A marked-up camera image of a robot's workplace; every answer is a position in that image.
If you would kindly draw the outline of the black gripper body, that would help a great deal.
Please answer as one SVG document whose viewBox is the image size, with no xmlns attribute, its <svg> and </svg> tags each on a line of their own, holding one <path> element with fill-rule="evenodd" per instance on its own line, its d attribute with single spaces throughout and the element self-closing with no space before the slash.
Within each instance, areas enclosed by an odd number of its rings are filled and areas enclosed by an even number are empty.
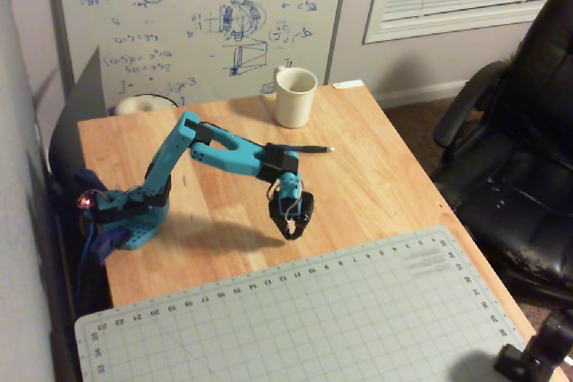
<svg viewBox="0 0 573 382">
<path fill-rule="evenodd" d="M 278 191 L 273 193 L 269 202 L 269 216 L 284 216 L 288 222 L 294 222 L 295 216 L 312 217 L 314 197 L 310 192 L 303 191 L 298 198 L 281 197 Z"/>
</svg>

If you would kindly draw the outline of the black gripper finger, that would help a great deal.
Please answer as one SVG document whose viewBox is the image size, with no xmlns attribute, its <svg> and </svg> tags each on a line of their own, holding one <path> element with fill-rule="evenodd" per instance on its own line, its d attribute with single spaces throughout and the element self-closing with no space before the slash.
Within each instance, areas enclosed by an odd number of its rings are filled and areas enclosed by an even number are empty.
<svg viewBox="0 0 573 382">
<path fill-rule="evenodd" d="M 295 222 L 295 229 L 290 235 L 291 240 L 297 240 L 302 237 L 307 225 L 310 223 L 310 216 L 295 216 L 293 221 Z"/>
<path fill-rule="evenodd" d="M 288 226 L 288 221 L 285 219 L 284 216 L 281 215 L 277 215 L 277 216 L 272 216 L 270 218 L 274 225 L 277 227 L 278 231 L 280 232 L 280 234 L 282 235 L 282 237 L 285 240 L 289 240 L 290 239 L 290 229 Z"/>
</svg>

